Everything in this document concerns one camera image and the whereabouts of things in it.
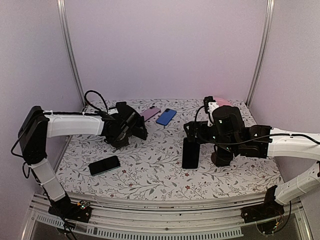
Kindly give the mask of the black phone blue edge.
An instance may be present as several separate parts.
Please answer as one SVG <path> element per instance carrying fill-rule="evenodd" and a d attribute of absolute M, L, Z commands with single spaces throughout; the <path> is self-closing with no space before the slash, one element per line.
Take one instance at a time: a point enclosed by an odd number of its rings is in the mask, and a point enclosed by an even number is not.
<path fill-rule="evenodd" d="M 182 148 L 182 168 L 197 169 L 199 166 L 200 144 L 198 142 L 189 142 L 188 138 L 183 139 Z"/>

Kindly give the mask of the dark grey phone stand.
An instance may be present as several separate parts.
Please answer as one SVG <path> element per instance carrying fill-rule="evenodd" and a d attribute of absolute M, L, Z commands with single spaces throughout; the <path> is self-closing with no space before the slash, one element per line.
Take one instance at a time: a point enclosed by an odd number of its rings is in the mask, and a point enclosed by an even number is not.
<path fill-rule="evenodd" d="M 116 141 L 110 144 L 112 147 L 116 149 L 120 149 L 129 145 L 129 137 L 124 136 L 122 139 L 117 139 Z"/>

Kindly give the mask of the black phone teal edge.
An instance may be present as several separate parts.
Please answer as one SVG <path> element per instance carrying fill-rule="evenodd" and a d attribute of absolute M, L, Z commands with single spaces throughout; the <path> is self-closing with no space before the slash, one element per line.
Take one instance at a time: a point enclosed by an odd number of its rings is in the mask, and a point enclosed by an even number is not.
<path fill-rule="evenodd" d="M 95 162 L 92 162 L 88 165 L 89 172 L 92 176 L 103 174 L 110 170 L 119 168 L 121 166 L 120 161 L 117 156 L 110 156 Z"/>

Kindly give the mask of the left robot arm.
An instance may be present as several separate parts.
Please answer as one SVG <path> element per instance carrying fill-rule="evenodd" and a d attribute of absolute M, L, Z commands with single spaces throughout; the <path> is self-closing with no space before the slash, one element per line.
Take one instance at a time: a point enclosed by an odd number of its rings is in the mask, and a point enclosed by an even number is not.
<path fill-rule="evenodd" d="M 33 106 L 25 118 L 18 140 L 21 157 L 31 168 L 40 185 L 55 201 L 55 209 L 63 216 L 74 213 L 74 205 L 65 199 L 66 191 L 48 161 L 47 141 L 62 136 L 100 136 L 116 149 L 125 147 L 129 137 L 146 140 L 145 119 L 125 101 L 117 102 L 111 112 L 64 112 Z"/>

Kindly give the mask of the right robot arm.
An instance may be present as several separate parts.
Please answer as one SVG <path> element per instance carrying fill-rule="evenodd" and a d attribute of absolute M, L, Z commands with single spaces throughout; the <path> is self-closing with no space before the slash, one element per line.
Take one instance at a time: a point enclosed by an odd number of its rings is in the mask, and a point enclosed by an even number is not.
<path fill-rule="evenodd" d="M 212 144 L 211 161 L 217 167 L 229 166 L 234 157 L 267 159 L 293 157 L 315 160 L 305 172 L 281 185 L 270 187 L 259 206 L 262 218 L 269 218 L 292 199 L 320 185 L 320 136 L 281 130 L 269 125 L 245 126 L 238 107 L 223 105 L 215 109 L 204 106 L 207 121 L 184 124 L 182 167 L 196 169 L 201 144 Z"/>

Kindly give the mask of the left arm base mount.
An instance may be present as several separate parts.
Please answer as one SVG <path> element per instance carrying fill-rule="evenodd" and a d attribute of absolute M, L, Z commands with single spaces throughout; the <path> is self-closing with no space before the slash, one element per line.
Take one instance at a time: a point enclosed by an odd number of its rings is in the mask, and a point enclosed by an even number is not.
<path fill-rule="evenodd" d="M 90 202 L 81 200 L 80 202 L 72 203 L 68 195 L 57 201 L 49 198 L 49 202 L 48 213 L 63 220 L 68 219 L 88 223 L 91 218 L 93 208 L 90 206 Z"/>

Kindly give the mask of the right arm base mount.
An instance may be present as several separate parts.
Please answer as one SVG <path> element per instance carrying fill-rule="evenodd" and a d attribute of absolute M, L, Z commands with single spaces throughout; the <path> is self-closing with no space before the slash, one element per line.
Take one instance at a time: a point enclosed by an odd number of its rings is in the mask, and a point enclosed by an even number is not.
<path fill-rule="evenodd" d="M 285 213 L 284 206 L 276 202 L 275 192 L 277 187 L 277 185 L 274 185 L 266 191 L 263 203 L 246 206 L 241 209 L 240 216 L 245 223 L 265 220 Z"/>

